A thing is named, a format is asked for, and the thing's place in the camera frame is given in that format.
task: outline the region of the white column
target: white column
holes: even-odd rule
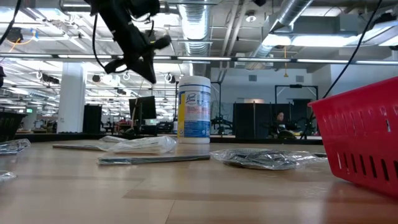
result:
[[[24,122],[24,129],[34,129],[35,121],[37,119],[37,107],[27,107],[27,116],[22,120]]]
[[[82,132],[86,72],[82,63],[63,63],[57,133]]]

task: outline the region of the plastic bag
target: plastic bag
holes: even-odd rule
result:
[[[201,161],[210,159],[209,155],[202,156],[165,156],[165,157],[100,157],[99,165],[133,165],[158,162]]]
[[[0,142],[1,155],[15,155],[30,147],[28,139],[18,139],[6,142]]]
[[[287,170],[304,164],[324,161],[310,152],[279,151],[270,149],[225,149],[210,153],[214,159],[227,165],[251,169]]]
[[[101,139],[99,139],[100,141],[104,141],[104,142],[124,142],[127,141],[127,139],[123,139],[123,138],[118,138],[118,137],[114,137],[114,136],[105,136]]]
[[[106,152],[135,152],[163,154],[174,149],[177,142],[168,136],[134,139],[119,142],[109,148],[103,148]]]
[[[15,175],[15,174],[12,173],[12,172],[9,172],[9,171],[0,171],[0,183],[1,183],[1,182],[4,182],[4,181],[6,181],[6,180],[14,179],[14,178],[16,178],[16,177],[17,177],[17,175]]]

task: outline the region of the label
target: label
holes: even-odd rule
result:
[[[181,91],[178,107],[178,136],[210,137],[210,98],[205,91]]]

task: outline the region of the desk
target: desk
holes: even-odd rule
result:
[[[64,141],[57,144],[92,144]],[[332,176],[328,163],[287,171],[218,161],[98,167],[103,152],[33,143],[0,170],[19,177],[0,187],[7,224],[398,223],[398,204]],[[322,152],[323,146],[180,145],[177,154],[234,147]]]

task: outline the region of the disinfecting wipes container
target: disinfecting wipes container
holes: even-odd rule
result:
[[[190,144],[210,142],[211,83],[205,77],[183,77],[179,84],[178,141]]]

